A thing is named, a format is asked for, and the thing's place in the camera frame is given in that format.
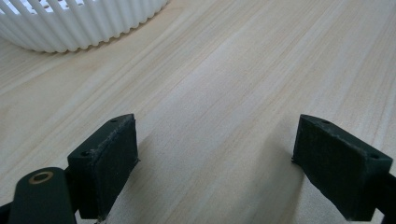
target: wooden table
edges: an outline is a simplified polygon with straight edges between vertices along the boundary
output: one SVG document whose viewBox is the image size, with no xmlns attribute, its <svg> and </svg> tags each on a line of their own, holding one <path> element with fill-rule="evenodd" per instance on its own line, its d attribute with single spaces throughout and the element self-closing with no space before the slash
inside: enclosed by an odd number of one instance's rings
<svg viewBox="0 0 396 224">
<path fill-rule="evenodd" d="M 396 2 L 171 0 L 98 48 L 0 39 L 0 204 L 127 113 L 141 162 L 107 223 L 346 223 L 290 162 L 298 118 L 396 158 Z"/>
</svg>

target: white fluted container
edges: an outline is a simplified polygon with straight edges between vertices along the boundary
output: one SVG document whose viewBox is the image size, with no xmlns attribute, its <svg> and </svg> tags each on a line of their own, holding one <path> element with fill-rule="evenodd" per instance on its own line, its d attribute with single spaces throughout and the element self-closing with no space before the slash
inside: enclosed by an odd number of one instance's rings
<svg viewBox="0 0 396 224">
<path fill-rule="evenodd" d="M 74 51 L 128 33 L 167 0 L 0 0 L 0 36 L 26 49 Z"/>
</svg>

